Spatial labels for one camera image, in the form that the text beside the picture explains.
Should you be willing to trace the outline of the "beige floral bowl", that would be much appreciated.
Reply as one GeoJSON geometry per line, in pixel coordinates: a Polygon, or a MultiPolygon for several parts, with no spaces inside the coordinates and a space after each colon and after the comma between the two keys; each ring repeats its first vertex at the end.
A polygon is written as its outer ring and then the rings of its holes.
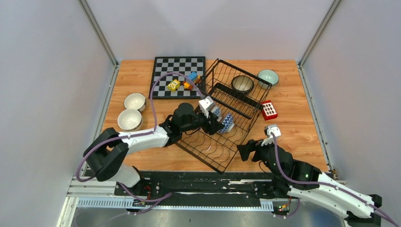
{"type": "Polygon", "coordinates": [[[117,123],[121,129],[132,129],[142,125],[142,122],[141,113],[135,109],[125,109],[117,118],[117,123]]]}
{"type": "Polygon", "coordinates": [[[122,129],[123,132],[135,132],[135,131],[140,131],[142,128],[141,125],[139,125],[138,127],[132,128],[132,129],[122,129]]]}

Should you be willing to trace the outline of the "black wire dish rack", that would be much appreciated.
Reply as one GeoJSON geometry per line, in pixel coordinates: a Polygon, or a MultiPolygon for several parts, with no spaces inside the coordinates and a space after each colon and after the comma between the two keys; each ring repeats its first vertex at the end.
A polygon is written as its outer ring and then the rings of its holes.
{"type": "Polygon", "coordinates": [[[209,135],[203,130],[183,134],[177,146],[199,161],[223,173],[262,112],[272,84],[227,61],[216,59],[203,81],[221,117],[223,129],[209,135]]]}

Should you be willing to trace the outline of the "white grid pattern bowl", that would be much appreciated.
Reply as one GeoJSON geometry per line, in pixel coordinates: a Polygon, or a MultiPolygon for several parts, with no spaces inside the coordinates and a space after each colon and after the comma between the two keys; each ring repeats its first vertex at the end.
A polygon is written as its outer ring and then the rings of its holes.
{"type": "Polygon", "coordinates": [[[267,82],[272,84],[272,86],[277,85],[279,82],[278,74],[272,70],[261,70],[258,73],[258,77],[261,79],[261,81],[258,82],[258,85],[262,88],[267,88],[267,82]]]}

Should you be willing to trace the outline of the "black patterned rim bowl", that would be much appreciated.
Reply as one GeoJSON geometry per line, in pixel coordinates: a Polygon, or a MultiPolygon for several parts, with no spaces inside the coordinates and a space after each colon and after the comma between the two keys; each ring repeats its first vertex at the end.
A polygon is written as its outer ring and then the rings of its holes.
{"type": "Polygon", "coordinates": [[[249,90],[254,88],[253,80],[246,75],[239,75],[232,79],[231,87],[235,90],[249,90]]]}

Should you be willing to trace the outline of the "teal white dotted bowl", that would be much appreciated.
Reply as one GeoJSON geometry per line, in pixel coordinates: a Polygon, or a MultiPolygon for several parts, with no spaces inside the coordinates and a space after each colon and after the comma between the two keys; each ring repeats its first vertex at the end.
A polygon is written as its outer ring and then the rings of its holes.
{"type": "Polygon", "coordinates": [[[146,101],[146,98],[141,93],[133,93],[125,98],[123,105],[126,109],[135,109],[143,112],[146,108],[146,101]]]}

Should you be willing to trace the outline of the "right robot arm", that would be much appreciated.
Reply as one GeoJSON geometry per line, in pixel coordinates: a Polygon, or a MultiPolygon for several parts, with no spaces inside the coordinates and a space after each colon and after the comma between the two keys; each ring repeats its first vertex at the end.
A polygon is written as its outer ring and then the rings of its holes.
{"type": "Polygon", "coordinates": [[[266,186],[257,186],[257,195],[268,198],[293,197],[323,207],[343,218],[348,227],[379,227],[383,218],[375,213],[382,197],[355,192],[329,177],[317,167],[293,159],[291,153],[274,143],[262,145],[249,140],[237,149],[243,161],[254,153],[253,162],[262,162],[274,175],[266,186]]]}

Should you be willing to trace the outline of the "blue white geometric bowl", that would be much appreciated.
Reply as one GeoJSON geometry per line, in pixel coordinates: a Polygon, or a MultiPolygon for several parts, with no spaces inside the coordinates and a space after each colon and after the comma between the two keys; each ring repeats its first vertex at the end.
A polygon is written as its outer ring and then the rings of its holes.
{"type": "Polygon", "coordinates": [[[234,126],[234,118],[231,113],[228,113],[221,122],[223,124],[223,128],[218,131],[219,134],[227,133],[231,131],[234,126]]]}

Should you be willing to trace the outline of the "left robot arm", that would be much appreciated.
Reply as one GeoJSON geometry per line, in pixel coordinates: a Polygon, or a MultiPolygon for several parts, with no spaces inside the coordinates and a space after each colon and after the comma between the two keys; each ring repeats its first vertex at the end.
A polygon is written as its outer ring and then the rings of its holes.
{"type": "Polygon", "coordinates": [[[104,130],[84,151],[83,158],[99,182],[115,181],[123,184],[133,195],[144,192],[145,183],[139,170],[123,163],[127,155],[149,148],[168,147],[187,131],[202,129],[213,135],[224,125],[212,111],[203,113],[190,103],[181,103],[173,114],[157,127],[133,133],[117,132],[114,128],[104,130]]]}

